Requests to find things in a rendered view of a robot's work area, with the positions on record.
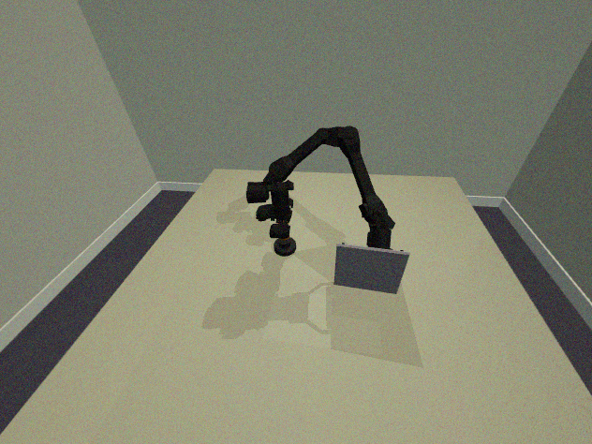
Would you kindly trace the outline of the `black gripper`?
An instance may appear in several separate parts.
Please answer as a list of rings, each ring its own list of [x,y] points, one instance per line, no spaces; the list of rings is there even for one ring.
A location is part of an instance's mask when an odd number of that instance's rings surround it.
[[[286,239],[289,237],[290,226],[288,222],[292,216],[292,211],[289,206],[293,208],[293,199],[291,198],[289,198],[289,201],[286,204],[276,205],[272,203],[271,208],[274,209],[274,219],[276,219],[276,223],[278,224],[271,225],[269,232],[271,238]]]

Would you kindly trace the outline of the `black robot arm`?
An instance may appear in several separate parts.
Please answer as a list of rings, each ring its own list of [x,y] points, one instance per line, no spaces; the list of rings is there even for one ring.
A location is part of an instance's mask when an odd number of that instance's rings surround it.
[[[368,247],[390,249],[391,234],[395,223],[389,217],[382,200],[375,193],[361,155],[359,132],[353,126],[318,129],[292,153],[273,162],[263,182],[247,183],[247,202],[266,202],[269,199],[269,191],[271,191],[273,204],[286,204],[289,201],[289,190],[294,190],[294,183],[290,180],[284,181],[294,168],[321,144],[340,147],[342,153],[348,158],[363,200],[359,209],[370,228],[370,232],[367,233]],[[271,206],[272,204],[260,205],[256,211],[256,219],[265,221],[271,218],[271,221],[274,221],[274,209]]]

